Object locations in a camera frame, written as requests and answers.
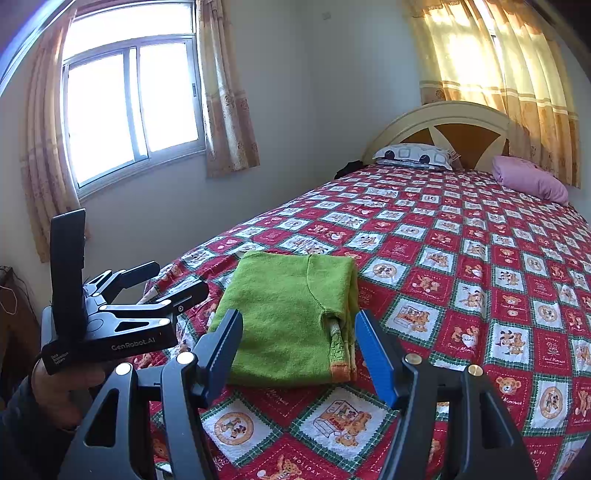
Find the dark jacket left forearm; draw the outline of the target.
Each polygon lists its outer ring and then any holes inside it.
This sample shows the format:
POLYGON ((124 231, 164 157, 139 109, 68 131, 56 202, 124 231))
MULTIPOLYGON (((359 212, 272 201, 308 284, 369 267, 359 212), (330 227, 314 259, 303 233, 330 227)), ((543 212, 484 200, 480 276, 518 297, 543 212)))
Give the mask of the dark jacket left forearm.
POLYGON ((28 376, 1 412, 1 478, 57 479, 73 438, 37 404, 28 376))

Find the person's left hand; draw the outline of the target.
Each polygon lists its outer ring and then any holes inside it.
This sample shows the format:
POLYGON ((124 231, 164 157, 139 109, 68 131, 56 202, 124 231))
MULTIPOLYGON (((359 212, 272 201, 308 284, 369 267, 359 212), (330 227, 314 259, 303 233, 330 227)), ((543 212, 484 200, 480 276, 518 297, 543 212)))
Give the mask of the person's left hand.
POLYGON ((50 375, 40 359, 31 374, 31 387, 37 404, 51 423, 57 428, 72 430, 83 417, 72 392, 88 390, 104 380, 105 372, 100 365, 73 367, 50 375))

